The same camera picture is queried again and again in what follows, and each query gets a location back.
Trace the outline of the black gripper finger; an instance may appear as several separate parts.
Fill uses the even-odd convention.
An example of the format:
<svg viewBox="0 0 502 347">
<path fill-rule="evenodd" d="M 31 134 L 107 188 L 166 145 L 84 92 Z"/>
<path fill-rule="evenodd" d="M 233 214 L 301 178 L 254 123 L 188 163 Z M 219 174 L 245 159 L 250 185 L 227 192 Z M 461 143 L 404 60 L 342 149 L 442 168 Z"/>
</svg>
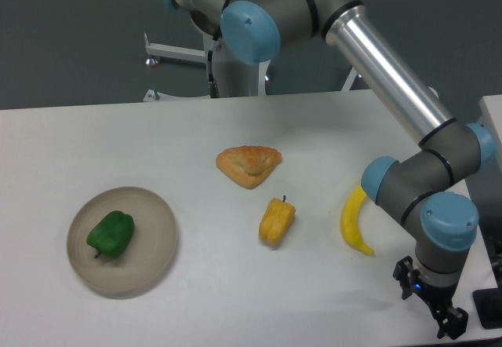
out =
<svg viewBox="0 0 502 347">
<path fill-rule="evenodd" d="M 415 268 L 413 259 L 406 256 L 395 265 L 393 278 L 399 281 L 402 289 L 402 299 L 407 299 L 413 294 L 413 285 L 415 284 Z"/>
<path fill-rule="evenodd" d="M 466 332 L 469 315 L 464 309 L 451 303 L 432 304 L 429 309 L 438 324 L 438 339 L 447 336 L 456 340 Z"/>
</svg>

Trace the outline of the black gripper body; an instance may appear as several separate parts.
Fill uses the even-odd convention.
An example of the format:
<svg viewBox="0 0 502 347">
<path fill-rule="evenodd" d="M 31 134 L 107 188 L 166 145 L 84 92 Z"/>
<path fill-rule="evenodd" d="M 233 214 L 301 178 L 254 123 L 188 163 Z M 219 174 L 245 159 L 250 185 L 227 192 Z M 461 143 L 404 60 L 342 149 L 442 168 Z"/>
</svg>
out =
<svg viewBox="0 0 502 347">
<path fill-rule="evenodd" d="M 428 306 L 434 318 L 455 318 L 453 295 L 459 283 L 459 272 L 435 272 L 423 265 L 411 265 L 412 291 Z"/>
</svg>

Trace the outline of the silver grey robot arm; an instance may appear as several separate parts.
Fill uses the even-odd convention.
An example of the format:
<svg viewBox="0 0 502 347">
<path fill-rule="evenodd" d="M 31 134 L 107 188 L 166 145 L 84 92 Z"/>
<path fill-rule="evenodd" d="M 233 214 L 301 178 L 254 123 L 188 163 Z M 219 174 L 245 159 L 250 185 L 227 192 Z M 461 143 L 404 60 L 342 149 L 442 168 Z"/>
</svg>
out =
<svg viewBox="0 0 502 347">
<path fill-rule="evenodd" d="M 342 52 L 420 147 L 404 162 L 375 159 L 361 179 L 367 196 L 416 241 L 414 256 L 398 261 L 393 276 L 403 298 L 416 295 L 428 306 L 439 337 L 460 337 L 468 314 L 452 299 L 477 235 L 478 210 L 451 188 L 493 159 L 490 132 L 477 123 L 462 125 L 448 113 L 380 36 L 361 0 L 162 2 L 203 16 L 214 40 L 251 66 L 315 36 Z"/>
</svg>

